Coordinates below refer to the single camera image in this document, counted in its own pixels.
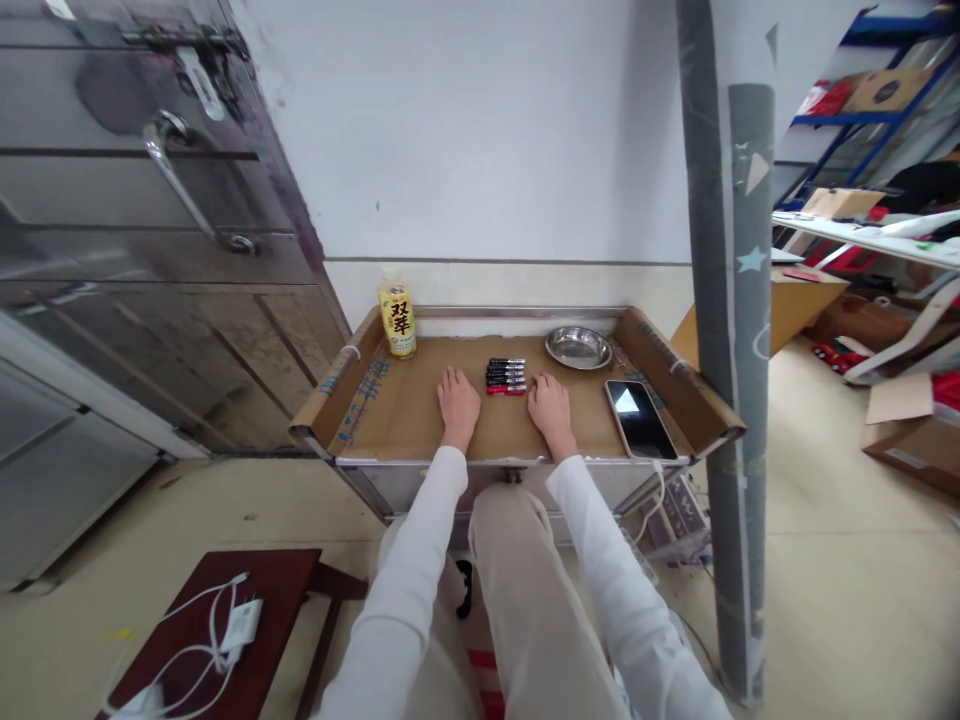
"smartphone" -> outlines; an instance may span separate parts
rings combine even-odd
[[[636,458],[676,460],[677,449],[643,383],[607,380],[606,387],[627,452]]]

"shoe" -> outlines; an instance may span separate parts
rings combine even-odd
[[[470,614],[473,600],[473,563],[469,560],[457,560],[457,570],[463,575],[463,585],[467,588],[466,597],[463,598],[463,602],[457,608],[457,617],[464,620]]]

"cable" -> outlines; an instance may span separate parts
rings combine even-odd
[[[700,643],[700,649],[703,650],[703,656],[707,658],[707,664],[710,666],[710,670],[713,672],[713,681],[714,686],[719,689],[720,687],[720,671],[717,669],[716,663],[713,662],[713,658],[710,656],[710,651],[707,650],[707,644],[703,642],[703,638],[700,637],[700,633],[697,632],[696,628],[689,623],[689,621],[676,610],[673,611],[674,614],[680,618],[684,625],[686,625],[690,632],[693,633],[693,637],[696,638],[697,642]]]
[[[169,618],[173,617],[178,612],[183,610],[188,605],[193,604],[196,600],[200,599],[201,597],[204,597],[205,595],[209,595],[212,592],[216,592],[216,595],[213,598],[213,602],[210,605],[210,613],[207,618],[208,627],[210,630],[210,644],[209,645],[189,645],[183,648],[182,650],[180,650],[179,652],[177,652],[173,657],[171,657],[166,662],[166,664],[160,669],[160,672],[157,673],[153,681],[150,684],[148,684],[146,687],[150,688],[157,685],[160,682],[160,678],[163,677],[163,674],[177,660],[177,658],[179,658],[181,655],[184,655],[188,652],[205,652],[211,656],[211,660],[210,662],[207,663],[207,666],[204,668],[203,672],[200,674],[200,677],[197,679],[197,681],[193,684],[193,687],[191,687],[186,692],[186,694],[184,694],[182,698],[177,700],[177,702],[175,703],[167,705],[166,707],[158,708],[152,711],[158,717],[163,717],[171,710],[175,710],[176,708],[183,705],[183,703],[185,703],[193,695],[193,693],[197,690],[197,688],[200,687],[200,684],[203,682],[204,678],[207,676],[207,673],[210,672],[211,667],[215,667],[217,672],[220,673],[221,675],[225,674],[223,684],[220,686],[220,690],[219,692],[217,692],[214,699],[211,700],[207,705],[205,705],[200,710],[196,710],[186,715],[179,715],[179,716],[174,716],[170,718],[165,718],[165,720],[190,720],[191,718],[195,718],[201,713],[204,713],[207,710],[209,710],[213,706],[213,704],[220,699],[220,696],[223,695],[224,691],[227,688],[227,683],[230,681],[230,676],[233,674],[234,663],[238,655],[234,655],[231,653],[230,656],[224,656],[220,652],[220,642],[217,640],[217,631],[216,631],[217,605],[220,601],[220,596],[223,594],[223,591],[229,587],[230,588],[230,611],[227,614],[227,617],[229,618],[233,614],[233,610],[236,607],[236,603],[237,603],[237,585],[243,582],[244,580],[246,580],[248,577],[250,577],[250,573],[241,573],[240,575],[237,575],[228,583],[207,588],[203,592],[198,593],[197,595],[192,597],[190,600],[185,602],[180,607],[176,608],[175,610],[171,610],[169,613],[167,613],[162,618],[160,618],[160,623],[162,623],[164,620],[168,620]],[[124,647],[123,651],[120,653],[120,657],[117,658],[117,662],[116,662],[116,665],[114,666],[113,673],[110,676],[110,681],[107,683],[106,690],[104,691],[103,702],[101,703],[101,709],[111,717],[142,718],[143,717],[142,712],[125,711],[123,709],[115,708],[110,704],[110,695],[113,692],[111,688],[115,688],[116,686],[118,676],[120,674],[120,667],[123,664],[123,660],[127,656],[128,648],[129,646]]]
[[[229,587],[230,585],[233,585],[234,587],[236,587],[239,583],[242,583],[242,582],[243,582],[244,580],[246,580],[248,577],[250,577],[250,573],[240,573],[240,574],[237,575],[235,578],[233,578],[230,582],[224,583],[223,585],[214,585],[212,588],[207,588],[207,589],[204,590],[203,592],[198,593],[197,595],[194,595],[192,598],[190,598],[189,600],[187,600],[183,605],[181,605],[180,607],[178,607],[176,610],[171,610],[170,612],[168,612],[166,615],[164,615],[162,618],[160,618],[160,621],[159,621],[157,624],[159,625],[159,624],[162,623],[164,620],[169,620],[169,619],[172,618],[174,615],[176,615],[178,612],[180,612],[181,610],[183,610],[183,609],[184,609],[185,607],[187,607],[188,605],[192,605],[195,601],[199,600],[199,599],[202,598],[204,595],[209,595],[209,594],[212,593],[212,592],[217,592],[218,590],[223,590],[224,588],[227,588],[227,587]]]
[[[643,522],[640,524],[640,532],[633,541],[634,545],[640,542],[640,538],[642,538],[643,534],[647,531],[647,522],[653,517],[654,513],[660,509],[660,506],[663,505],[663,499],[667,496],[667,481],[663,477],[663,465],[660,464],[659,460],[653,461],[653,469],[656,471],[657,477],[660,478],[660,499],[653,504],[650,512],[643,516]]]

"hand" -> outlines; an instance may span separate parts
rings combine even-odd
[[[553,375],[540,374],[527,393],[530,419],[547,441],[553,461],[559,465],[568,457],[579,455],[577,441],[570,426],[570,396]]]
[[[480,396],[467,381],[462,370],[448,367],[437,385],[440,414],[446,430],[441,445],[457,448],[464,455],[473,437],[473,429],[480,417]]]

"bottle label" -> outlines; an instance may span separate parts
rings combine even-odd
[[[381,297],[380,314],[383,316],[390,352],[401,357],[416,352],[417,332],[410,295],[404,293],[390,298]]]

